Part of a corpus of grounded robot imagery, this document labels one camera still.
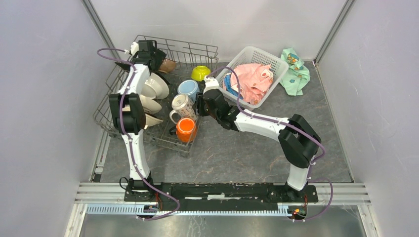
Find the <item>beige bowl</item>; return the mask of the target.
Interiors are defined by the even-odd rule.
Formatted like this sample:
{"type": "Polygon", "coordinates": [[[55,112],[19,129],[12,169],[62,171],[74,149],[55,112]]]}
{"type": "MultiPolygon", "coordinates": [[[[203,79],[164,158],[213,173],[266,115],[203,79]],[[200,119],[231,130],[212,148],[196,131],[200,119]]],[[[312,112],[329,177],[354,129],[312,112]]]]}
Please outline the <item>beige bowl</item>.
{"type": "Polygon", "coordinates": [[[168,74],[174,71],[175,69],[176,69],[176,62],[166,58],[162,61],[158,71],[168,74]]]}

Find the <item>light blue cup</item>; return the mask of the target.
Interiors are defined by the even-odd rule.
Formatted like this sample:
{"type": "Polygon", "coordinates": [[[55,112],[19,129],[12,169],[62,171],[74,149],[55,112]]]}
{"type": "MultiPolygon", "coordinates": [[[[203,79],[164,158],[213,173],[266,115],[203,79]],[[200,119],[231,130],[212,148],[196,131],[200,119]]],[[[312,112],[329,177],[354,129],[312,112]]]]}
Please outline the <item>light blue cup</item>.
{"type": "Polygon", "coordinates": [[[187,95],[193,103],[196,102],[196,95],[200,92],[198,83],[193,79],[183,81],[177,88],[178,94],[187,95]]]}

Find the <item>white floral mug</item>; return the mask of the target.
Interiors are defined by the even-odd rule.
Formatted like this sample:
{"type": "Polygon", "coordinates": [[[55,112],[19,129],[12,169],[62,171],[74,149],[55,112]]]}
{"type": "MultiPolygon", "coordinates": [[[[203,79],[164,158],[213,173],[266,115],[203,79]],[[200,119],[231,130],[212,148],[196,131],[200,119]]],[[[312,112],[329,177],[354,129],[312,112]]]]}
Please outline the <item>white floral mug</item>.
{"type": "Polygon", "coordinates": [[[171,102],[171,107],[173,110],[169,113],[170,120],[174,124],[177,124],[173,118],[173,115],[178,114],[181,118],[190,118],[193,121],[197,121],[199,116],[196,114],[193,106],[194,103],[189,98],[189,96],[185,94],[177,94],[171,102]]]}

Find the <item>yellow-green bowl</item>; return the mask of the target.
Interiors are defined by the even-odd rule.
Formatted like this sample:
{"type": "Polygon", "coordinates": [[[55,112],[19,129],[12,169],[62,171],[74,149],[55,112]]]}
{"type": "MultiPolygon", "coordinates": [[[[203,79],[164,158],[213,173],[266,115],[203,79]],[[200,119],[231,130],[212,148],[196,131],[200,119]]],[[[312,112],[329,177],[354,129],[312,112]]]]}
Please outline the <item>yellow-green bowl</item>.
{"type": "Polygon", "coordinates": [[[190,77],[195,81],[203,81],[210,73],[211,70],[207,66],[199,65],[192,69],[190,77]]]}

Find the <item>cream plate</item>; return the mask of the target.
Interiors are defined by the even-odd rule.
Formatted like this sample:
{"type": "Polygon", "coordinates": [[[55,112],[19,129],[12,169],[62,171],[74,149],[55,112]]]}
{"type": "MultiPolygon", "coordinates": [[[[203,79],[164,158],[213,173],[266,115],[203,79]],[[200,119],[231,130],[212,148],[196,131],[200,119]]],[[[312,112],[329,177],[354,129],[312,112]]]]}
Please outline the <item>cream plate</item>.
{"type": "Polygon", "coordinates": [[[158,75],[151,73],[142,87],[141,95],[157,100],[165,99],[169,95],[169,87],[158,75]]]}

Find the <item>orange mug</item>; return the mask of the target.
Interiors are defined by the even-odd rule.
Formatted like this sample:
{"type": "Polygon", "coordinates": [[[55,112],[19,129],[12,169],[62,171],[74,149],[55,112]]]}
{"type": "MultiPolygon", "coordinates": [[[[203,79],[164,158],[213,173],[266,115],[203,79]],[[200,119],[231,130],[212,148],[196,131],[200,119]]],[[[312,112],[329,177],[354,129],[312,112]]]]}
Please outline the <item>orange mug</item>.
{"type": "Polygon", "coordinates": [[[176,126],[169,130],[170,135],[176,135],[180,142],[189,143],[194,141],[197,134],[197,124],[191,118],[182,118],[176,126]]]}

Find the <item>white deep plate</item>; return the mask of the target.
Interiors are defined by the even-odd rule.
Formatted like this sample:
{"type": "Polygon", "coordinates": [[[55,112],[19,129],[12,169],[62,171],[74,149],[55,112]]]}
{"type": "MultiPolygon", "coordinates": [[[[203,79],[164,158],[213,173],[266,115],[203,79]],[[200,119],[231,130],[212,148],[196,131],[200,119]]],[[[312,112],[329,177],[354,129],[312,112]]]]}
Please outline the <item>white deep plate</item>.
{"type": "Polygon", "coordinates": [[[144,113],[153,115],[162,109],[162,106],[150,97],[139,95],[139,99],[141,101],[141,105],[143,106],[144,113]]]}

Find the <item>red rimmed plate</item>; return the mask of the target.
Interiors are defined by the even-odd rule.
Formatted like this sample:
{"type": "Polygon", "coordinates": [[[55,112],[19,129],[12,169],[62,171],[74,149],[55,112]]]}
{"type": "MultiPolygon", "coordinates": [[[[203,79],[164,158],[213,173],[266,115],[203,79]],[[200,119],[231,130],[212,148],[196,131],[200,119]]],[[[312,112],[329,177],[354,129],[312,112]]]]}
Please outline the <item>red rimmed plate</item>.
{"type": "Polygon", "coordinates": [[[145,114],[145,118],[146,118],[146,120],[145,120],[145,126],[144,126],[144,129],[148,129],[149,127],[152,127],[152,126],[158,125],[158,124],[160,124],[160,123],[162,123],[162,122],[163,122],[163,120],[162,120],[162,119],[157,118],[157,117],[155,117],[154,115],[151,115],[151,114],[149,114],[149,113],[146,113],[146,114],[145,114]]]}

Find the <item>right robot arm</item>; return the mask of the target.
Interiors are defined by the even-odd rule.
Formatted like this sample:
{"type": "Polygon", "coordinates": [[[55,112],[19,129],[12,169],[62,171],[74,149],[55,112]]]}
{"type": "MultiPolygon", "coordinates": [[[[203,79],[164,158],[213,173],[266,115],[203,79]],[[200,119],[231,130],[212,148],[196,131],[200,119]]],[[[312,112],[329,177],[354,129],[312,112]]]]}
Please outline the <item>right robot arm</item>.
{"type": "Polygon", "coordinates": [[[299,201],[305,196],[311,166],[318,159],[317,152],[321,150],[324,156],[326,149],[303,116],[275,118],[253,113],[241,106],[229,105],[218,89],[199,92],[196,100],[199,114],[212,117],[224,129],[254,133],[279,142],[290,163],[286,197],[299,201]]]}

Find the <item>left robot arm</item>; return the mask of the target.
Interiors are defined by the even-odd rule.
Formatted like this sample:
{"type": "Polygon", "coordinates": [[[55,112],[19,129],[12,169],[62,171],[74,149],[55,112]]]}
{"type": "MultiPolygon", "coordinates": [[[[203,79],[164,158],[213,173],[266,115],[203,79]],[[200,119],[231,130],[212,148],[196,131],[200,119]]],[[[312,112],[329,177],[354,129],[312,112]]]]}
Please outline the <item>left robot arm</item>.
{"type": "Polygon", "coordinates": [[[118,62],[129,71],[120,90],[109,96],[112,122],[126,145],[129,178],[126,199],[150,201],[156,194],[151,171],[145,158],[143,135],[146,128],[146,113],[140,94],[153,69],[158,68],[165,54],[157,48],[154,40],[133,42],[128,50],[129,61],[118,62]]]}

